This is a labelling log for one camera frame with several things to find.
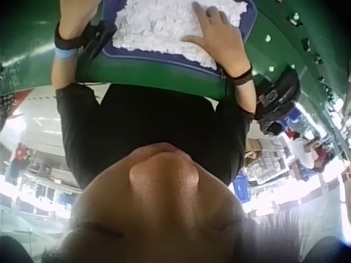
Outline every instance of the blue tray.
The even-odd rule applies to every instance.
[[[247,12],[241,15],[239,29],[244,42],[246,42],[257,17],[257,8],[255,4],[252,2],[252,0],[240,0],[240,2],[242,1],[246,2],[248,5],[247,5]],[[126,3],[127,3],[127,0],[104,0],[103,20],[107,20],[114,23],[116,20],[117,12],[122,10],[125,7]],[[182,55],[172,55],[172,54],[164,54],[164,53],[162,54],[161,52],[149,52],[149,51],[142,51],[138,49],[134,51],[128,51],[125,48],[115,48],[112,44],[112,41],[110,41],[105,46],[105,48],[103,49],[103,53],[106,56],[114,59],[156,61],[156,62],[190,68],[190,69],[201,71],[211,75],[217,75],[214,69],[200,66],[198,62],[187,60]]]

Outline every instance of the finger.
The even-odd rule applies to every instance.
[[[207,18],[206,12],[198,2],[193,2],[193,9],[200,23],[202,33],[204,33],[206,28],[208,28],[210,25],[210,21]]]
[[[209,7],[206,12],[210,15],[212,24],[221,24],[222,20],[220,18],[219,11],[217,7]]]
[[[225,14],[225,12],[220,11],[219,15],[220,15],[220,18],[221,18],[223,24],[225,24],[225,25],[229,25],[230,24],[229,19],[228,19],[227,15]]]
[[[203,40],[202,37],[198,36],[185,36],[182,38],[183,42],[189,42],[195,45],[198,45],[202,49],[205,49],[205,41]]]

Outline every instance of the blue container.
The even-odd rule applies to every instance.
[[[241,15],[240,20],[240,32],[244,39],[247,41],[254,22],[257,17],[257,8],[252,0],[242,0],[246,2],[247,12]],[[103,6],[103,20],[115,23],[117,12],[122,10],[127,3],[127,0],[105,0]],[[160,52],[147,52],[141,50],[128,51],[125,48],[115,48],[110,41],[105,48],[103,53],[115,59],[133,59],[133,60],[149,60],[161,63],[167,63],[172,65],[177,65],[181,67],[190,68],[193,70],[198,70],[211,75],[217,75],[216,71],[212,68],[202,67],[198,62],[187,60],[182,55],[172,55],[172,54],[162,54]]]
[[[242,171],[238,173],[233,181],[234,192],[241,203],[247,203],[251,200],[251,192],[248,184],[248,178]]]

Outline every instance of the hand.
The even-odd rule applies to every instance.
[[[232,77],[238,77],[251,67],[240,31],[231,26],[224,12],[216,7],[206,11],[198,2],[193,3],[203,37],[186,36],[182,41],[196,44],[203,48]]]
[[[100,1],[60,0],[60,36],[63,39],[79,37],[97,13]]]

